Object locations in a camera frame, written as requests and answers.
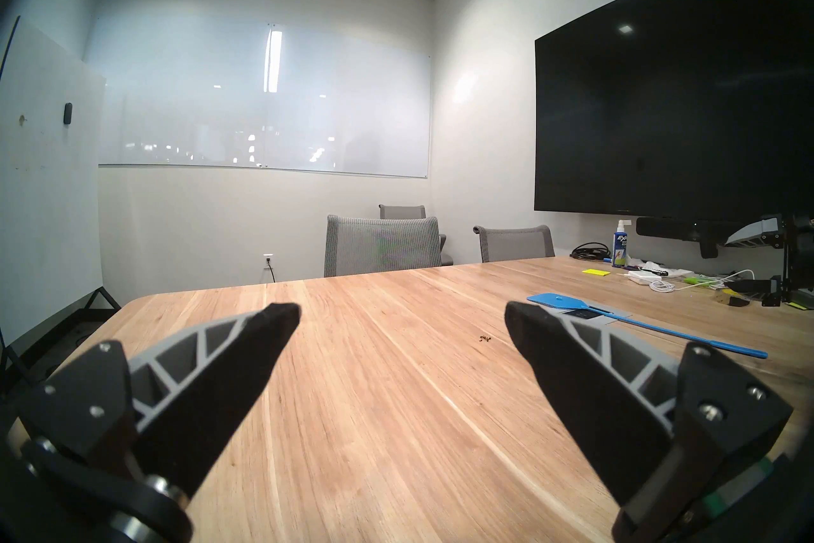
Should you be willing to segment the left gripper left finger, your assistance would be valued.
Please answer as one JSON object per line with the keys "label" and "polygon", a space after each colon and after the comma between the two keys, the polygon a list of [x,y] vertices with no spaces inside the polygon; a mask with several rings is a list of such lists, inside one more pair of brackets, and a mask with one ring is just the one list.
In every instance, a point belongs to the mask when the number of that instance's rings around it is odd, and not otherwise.
{"label": "left gripper left finger", "polygon": [[265,390],[300,306],[188,327],[128,358],[105,339],[14,403],[39,476],[123,500],[147,476],[195,496]]}

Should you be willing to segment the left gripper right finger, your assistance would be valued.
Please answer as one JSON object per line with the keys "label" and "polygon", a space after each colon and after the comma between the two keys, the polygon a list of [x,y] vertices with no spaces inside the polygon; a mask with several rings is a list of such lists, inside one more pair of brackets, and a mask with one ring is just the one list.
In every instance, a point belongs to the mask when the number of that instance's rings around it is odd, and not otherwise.
{"label": "left gripper right finger", "polygon": [[509,302],[505,324],[548,403],[619,506],[614,526],[747,525],[788,459],[793,407],[690,339],[680,361],[628,331]]}

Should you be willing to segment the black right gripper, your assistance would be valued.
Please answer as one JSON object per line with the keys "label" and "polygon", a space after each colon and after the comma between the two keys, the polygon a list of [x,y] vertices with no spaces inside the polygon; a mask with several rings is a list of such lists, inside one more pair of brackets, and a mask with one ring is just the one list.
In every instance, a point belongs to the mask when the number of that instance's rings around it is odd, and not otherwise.
{"label": "black right gripper", "polygon": [[784,213],[765,217],[731,234],[724,247],[784,248],[783,272],[765,280],[729,280],[724,285],[763,307],[779,307],[792,301],[795,290],[813,290],[813,217],[807,213]]}

